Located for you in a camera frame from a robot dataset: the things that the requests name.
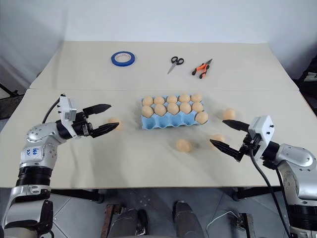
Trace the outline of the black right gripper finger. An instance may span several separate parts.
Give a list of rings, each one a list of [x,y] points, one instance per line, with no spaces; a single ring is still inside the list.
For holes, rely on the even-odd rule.
[[[237,120],[232,120],[232,119],[225,119],[222,122],[235,130],[244,131],[244,132],[248,132],[248,129],[250,126],[247,123],[237,121]]]
[[[238,150],[231,148],[228,144],[222,141],[210,139],[210,142],[214,147],[216,147],[222,153],[233,157],[237,162],[241,161],[242,157],[240,156],[240,153]]]

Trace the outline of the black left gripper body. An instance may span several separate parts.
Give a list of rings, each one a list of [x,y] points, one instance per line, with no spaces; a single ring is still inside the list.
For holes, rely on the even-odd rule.
[[[75,121],[73,121],[72,128],[77,136],[91,136],[94,138],[93,127],[90,122],[87,121],[90,114],[85,112],[79,112],[76,114]]]

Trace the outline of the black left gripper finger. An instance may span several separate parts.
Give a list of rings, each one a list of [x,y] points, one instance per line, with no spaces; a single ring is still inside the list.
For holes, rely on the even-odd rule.
[[[98,128],[92,130],[91,136],[93,138],[102,136],[104,134],[107,134],[107,133],[115,130],[118,126],[119,126],[118,122],[111,122],[111,123],[101,125]]]
[[[97,105],[93,105],[93,106],[84,108],[83,113],[84,113],[85,117],[88,117],[90,115],[102,113],[102,112],[108,110],[109,108],[111,108],[111,105],[109,105],[109,104],[97,104]]]

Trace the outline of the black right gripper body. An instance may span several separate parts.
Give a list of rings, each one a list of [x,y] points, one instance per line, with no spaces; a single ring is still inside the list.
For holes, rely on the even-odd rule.
[[[259,134],[256,134],[254,137],[252,137],[248,133],[243,139],[243,144],[239,149],[238,161],[241,161],[244,155],[247,155],[249,157],[253,155],[255,157],[255,154],[259,148],[260,140],[261,136]]]

